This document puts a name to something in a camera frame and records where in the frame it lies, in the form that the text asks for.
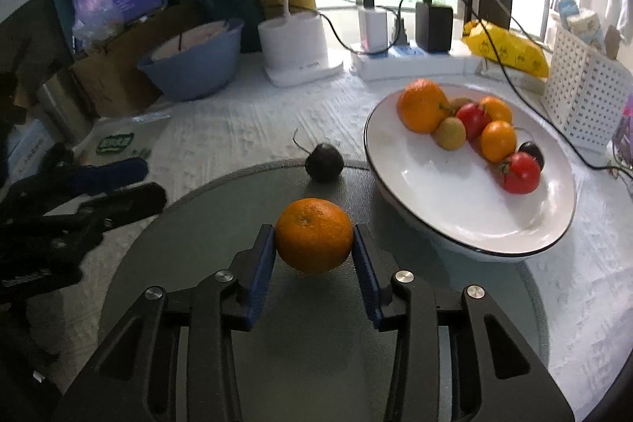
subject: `phone charger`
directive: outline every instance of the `phone charger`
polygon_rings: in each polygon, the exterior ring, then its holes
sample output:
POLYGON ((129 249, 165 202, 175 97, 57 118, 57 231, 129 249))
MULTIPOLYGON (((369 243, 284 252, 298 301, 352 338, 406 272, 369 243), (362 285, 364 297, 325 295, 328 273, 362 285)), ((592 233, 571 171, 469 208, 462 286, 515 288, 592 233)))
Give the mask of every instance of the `phone charger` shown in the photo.
POLYGON ((426 52, 448 52, 453 42, 453 8, 418 2, 415 41, 426 52))

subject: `orange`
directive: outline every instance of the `orange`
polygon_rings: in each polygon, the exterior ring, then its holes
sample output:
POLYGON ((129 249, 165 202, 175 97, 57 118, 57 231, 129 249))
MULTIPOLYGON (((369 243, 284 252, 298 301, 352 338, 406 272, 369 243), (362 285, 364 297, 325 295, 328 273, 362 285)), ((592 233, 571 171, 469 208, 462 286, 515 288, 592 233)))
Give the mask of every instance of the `orange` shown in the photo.
POLYGON ((451 114, 446 95, 430 79, 416 79, 404 88, 396 108, 404 127, 413 132, 434 132, 451 114))
POLYGON ((488 124, 481 134, 481 152, 492 163, 501 163, 517 149, 517 134, 507 122, 488 124))
POLYGON ((341 265, 354 241, 352 222, 336 204, 300 199, 281 213, 275 226, 275 246, 292 268, 315 274, 341 265))
POLYGON ((484 97, 479 101, 479 106, 490 115, 490 118, 495 121, 504 121, 509 124, 512 123, 512 110, 510 106, 505 104, 501 99, 496 97, 484 97))

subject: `yellow package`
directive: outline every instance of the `yellow package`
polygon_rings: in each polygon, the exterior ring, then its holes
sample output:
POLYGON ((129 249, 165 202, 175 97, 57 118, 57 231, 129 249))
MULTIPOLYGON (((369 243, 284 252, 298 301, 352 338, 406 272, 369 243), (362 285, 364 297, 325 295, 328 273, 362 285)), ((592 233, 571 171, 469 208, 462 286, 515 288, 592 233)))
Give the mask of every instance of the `yellow package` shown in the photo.
MULTIPOLYGON (((550 67, 545 60, 545 54, 538 45, 490 22, 484 21, 484 24, 493 42, 495 42, 501 62, 505 66, 523 70, 523 72, 538 78, 547 78, 550 74, 550 67)), ((481 24, 470 22, 464 25, 462 40, 468 45, 471 53, 494 62, 497 61, 495 51, 493 51, 481 24)))

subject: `plastic bag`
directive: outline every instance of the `plastic bag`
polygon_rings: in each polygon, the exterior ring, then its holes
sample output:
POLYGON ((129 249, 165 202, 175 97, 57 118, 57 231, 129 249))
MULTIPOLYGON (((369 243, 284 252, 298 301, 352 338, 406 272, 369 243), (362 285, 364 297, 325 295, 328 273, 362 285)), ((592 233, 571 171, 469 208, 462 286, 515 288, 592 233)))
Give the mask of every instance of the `plastic bag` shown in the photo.
MULTIPOLYGON (((484 24, 505 66, 523 70, 537 78, 546 78, 550 75, 545 54, 538 45, 490 22, 484 21, 484 24)), ((468 45, 471 53, 497 62, 495 51, 481 24, 470 22, 464 25, 462 40, 468 45)))
POLYGON ((73 36, 83 43, 84 48, 116 36, 123 29, 123 14, 113 0, 73 0, 73 4, 73 36))

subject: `round glass table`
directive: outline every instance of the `round glass table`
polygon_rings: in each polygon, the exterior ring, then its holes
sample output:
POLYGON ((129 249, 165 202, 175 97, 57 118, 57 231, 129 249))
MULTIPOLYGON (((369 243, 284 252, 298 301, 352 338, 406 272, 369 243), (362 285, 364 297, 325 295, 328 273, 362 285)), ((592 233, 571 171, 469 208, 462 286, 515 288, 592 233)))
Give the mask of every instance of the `round glass table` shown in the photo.
MULTIPOLYGON (((364 163, 349 162, 330 185, 309 180, 303 161, 251 167, 224 176, 171 205, 123 258, 103 306, 103 338, 151 285, 167 291, 197 285, 250 248, 262 224, 275 224, 292 201, 328 199, 354 223, 368 224, 379 247, 433 286, 461 291, 476 283, 489 292, 548 363, 545 311, 522 264, 477 263, 445 250, 442 238, 408 226, 381 197, 364 163)), ((440 420, 450 420, 447 331, 441 333, 440 420)), ((338 269, 305 276, 275 261, 262 316, 250 333, 233 333, 244 420, 381 421, 396 336, 366 319, 351 257, 338 269)), ((179 362, 186 358, 186 330, 179 362)), ((178 372, 177 417, 185 420, 184 367, 178 372)))

